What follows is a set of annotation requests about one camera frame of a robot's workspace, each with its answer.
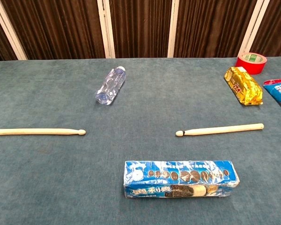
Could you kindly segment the brown pleated curtain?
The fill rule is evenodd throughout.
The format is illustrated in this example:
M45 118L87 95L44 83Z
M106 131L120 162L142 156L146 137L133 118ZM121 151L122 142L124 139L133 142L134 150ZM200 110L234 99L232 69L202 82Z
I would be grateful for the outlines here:
M30 60L104 58L97 0L1 0ZM109 0L117 58L166 57L172 0ZM237 56L257 0L179 0L174 56ZM251 51L281 56L281 0Z

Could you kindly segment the teal felt table cover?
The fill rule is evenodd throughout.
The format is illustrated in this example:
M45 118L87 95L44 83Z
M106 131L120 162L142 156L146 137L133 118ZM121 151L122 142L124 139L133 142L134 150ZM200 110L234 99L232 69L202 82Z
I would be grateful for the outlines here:
M224 80L234 58L0 61L0 129L85 135L0 135L0 225L281 225L281 107L244 106ZM108 73L126 69L110 105ZM262 130L177 137L247 124ZM230 160L228 197L124 196L127 160Z

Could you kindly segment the gold foil snack package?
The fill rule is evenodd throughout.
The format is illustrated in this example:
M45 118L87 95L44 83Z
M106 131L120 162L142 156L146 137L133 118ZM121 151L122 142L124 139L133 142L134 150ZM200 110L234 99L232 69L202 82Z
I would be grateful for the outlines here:
M224 79L241 104L263 104L262 88L244 67L230 67Z

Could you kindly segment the white screen frame post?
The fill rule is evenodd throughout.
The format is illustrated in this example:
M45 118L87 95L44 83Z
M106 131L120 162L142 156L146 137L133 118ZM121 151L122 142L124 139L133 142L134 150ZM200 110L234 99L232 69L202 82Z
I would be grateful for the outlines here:
M0 0L0 25L18 60L27 60L27 55L16 34L16 31L7 15L7 12Z
M167 57L174 57L179 0L172 0Z
M116 58L109 0L97 0L105 57Z
M257 0L251 15L248 27L246 29L242 44L240 46L238 56L242 53L250 52L254 39L257 35L267 7L271 0Z

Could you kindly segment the blue Oreo cookie box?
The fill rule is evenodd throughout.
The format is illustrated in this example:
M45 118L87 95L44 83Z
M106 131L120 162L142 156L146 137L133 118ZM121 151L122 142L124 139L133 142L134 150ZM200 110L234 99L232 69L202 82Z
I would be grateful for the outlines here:
M231 161L126 161L126 198L226 197L239 184Z

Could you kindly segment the plain wooden drumstick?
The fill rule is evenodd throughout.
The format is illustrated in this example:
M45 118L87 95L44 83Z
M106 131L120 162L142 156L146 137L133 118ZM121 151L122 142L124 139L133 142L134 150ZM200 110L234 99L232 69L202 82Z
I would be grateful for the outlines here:
M11 128L0 129L0 135L85 135L83 129L68 128Z

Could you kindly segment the red tape roll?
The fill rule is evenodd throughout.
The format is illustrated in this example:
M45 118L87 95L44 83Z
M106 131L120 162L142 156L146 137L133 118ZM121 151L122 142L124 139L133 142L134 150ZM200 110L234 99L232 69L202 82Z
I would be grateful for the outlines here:
M254 52L244 52L239 54L236 67L243 67L249 74L260 74L267 63L267 58Z

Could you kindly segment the wooden drumstick with black ring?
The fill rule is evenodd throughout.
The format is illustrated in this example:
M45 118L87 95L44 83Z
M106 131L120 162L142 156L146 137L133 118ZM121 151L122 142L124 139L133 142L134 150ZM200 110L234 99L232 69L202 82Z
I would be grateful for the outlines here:
M210 134L221 134L221 133L233 133L233 132L242 132L242 131L251 131L251 130L262 130L264 124L247 124L247 125L236 125L236 126L226 126L226 127L208 127L208 128L197 128L190 129L185 131L177 131L175 135L177 137L182 137L186 135L210 135Z

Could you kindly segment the clear plastic water bottle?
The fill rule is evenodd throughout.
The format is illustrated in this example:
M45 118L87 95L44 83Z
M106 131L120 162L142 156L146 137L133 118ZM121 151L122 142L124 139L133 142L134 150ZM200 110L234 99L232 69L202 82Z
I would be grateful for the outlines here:
M101 88L96 92L96 101L101 105L110 105L126 80L123 66L113 68L106 76Z

